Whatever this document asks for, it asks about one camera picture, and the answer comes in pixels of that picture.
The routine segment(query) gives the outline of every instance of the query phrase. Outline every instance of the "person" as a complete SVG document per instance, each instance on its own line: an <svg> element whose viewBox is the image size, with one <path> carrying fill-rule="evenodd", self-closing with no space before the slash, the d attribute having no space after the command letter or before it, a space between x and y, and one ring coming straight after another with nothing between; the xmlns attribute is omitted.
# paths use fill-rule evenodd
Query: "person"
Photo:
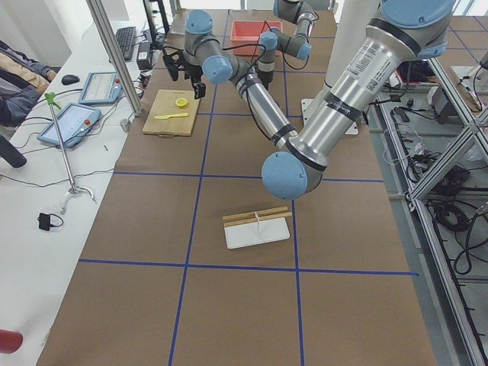
<svg viewBox="0 0 488 366"><path fill-rule="evenodd" d="M56 73L0 40L0 124L18 127Z"/></svg>

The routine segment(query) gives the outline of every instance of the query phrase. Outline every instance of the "keyboard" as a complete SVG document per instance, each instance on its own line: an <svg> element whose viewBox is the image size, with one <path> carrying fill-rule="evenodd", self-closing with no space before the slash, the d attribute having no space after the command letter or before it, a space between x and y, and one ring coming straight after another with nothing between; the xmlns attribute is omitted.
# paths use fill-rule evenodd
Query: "keyboard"
<svg viewBox="0 0 488 366"><path fill-rule="evenodd" d="M136 28L135 27L124 27L117 29L115 34L115 39L119 43L120 51L124 56L124 60L132 59L132 54L134 51L134 41L136 39Z"/></svg>

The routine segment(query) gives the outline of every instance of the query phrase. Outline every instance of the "yellow round object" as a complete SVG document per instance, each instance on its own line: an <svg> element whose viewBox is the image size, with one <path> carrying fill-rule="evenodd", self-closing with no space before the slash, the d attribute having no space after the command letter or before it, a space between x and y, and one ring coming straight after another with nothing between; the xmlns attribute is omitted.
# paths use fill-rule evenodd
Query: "yellow round object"
<svg viewBox="0 0 488 366"><path fill-rule="evenodd" d="M177 107L183 108L188 104L188 100L186 98L178 98L176 99L175 104Z"/></svg>

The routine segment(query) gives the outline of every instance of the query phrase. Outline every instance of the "dark jacket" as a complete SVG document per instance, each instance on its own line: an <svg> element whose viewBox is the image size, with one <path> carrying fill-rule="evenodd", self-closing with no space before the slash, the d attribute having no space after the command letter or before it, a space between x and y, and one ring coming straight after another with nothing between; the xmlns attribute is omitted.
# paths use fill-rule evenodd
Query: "dark jacket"
<svg viewBox="0 0 488 366"><path fill-rule="evenodd" d="M47 73L51 71L48 66L29 59L21 52L14 51L1 40L0 53L45 79ZM0 67L0 124L7 127L19 126L36 105L39 97L33 85Z"/></svg>

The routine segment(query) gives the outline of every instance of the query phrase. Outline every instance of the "wooden stick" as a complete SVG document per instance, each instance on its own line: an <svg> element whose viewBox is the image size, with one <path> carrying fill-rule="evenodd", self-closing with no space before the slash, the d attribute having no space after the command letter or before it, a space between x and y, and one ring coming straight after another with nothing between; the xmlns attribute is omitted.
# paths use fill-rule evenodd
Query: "wooden stick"
<svg viewBox="0 0 488 366"><path fill-rule="evenodd" d="M271 215L271 214L279 214L280 212L288 211L288 207L275 207L269 208L267 210L256 211L255 213L258 214L259 217ZM233 220L243 220L243 219L252 219L255 217L254 212L246 212L246 213L238 213L236 215L229 215L222 217L222 220L225 221L233 221Z"/></svg>
<svg viewBox="0 0 488 366"><path fill-rule="evenodd" d="M291 212L283 212L283 213L277 213L275 215L259 217L259 221L279 219L281 217L291 217ZM239 221L232 221L230 223L224 223L223 227L237 226L237 225L243 225L245 223L257 223L257 222L258 222L258 219L256 219L256 218L245 219L245 220L239 220Z"/></svg>

